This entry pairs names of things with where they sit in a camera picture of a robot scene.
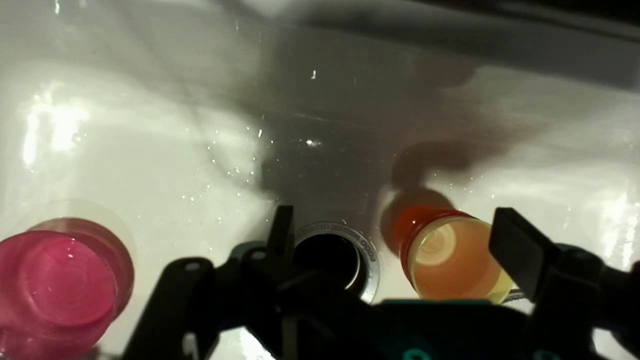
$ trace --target white surface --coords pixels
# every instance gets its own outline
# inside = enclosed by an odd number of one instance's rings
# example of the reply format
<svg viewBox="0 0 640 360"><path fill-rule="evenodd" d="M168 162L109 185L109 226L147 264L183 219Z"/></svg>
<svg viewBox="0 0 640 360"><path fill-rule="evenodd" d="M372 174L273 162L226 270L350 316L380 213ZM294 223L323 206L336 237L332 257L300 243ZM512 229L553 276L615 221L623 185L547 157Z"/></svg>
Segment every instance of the white surface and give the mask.
<svg viewBox="0 0 640 360"><path fill-rule="evenodd" d="M222 264L263 236L279 200L300 207L297 226L343 219L380 243L383 204L398 183L421 183L481 219L514 206L627 267L640 255L637 113L633 92L203 1L7 0L0 231L73 213L125 239L135 291L102 340L111 354L164 264ZM391 185L405 152L413 162ZM380 257L380 298L413 295L383 243ZM255 347L235 331L216 358Z"/></svg>

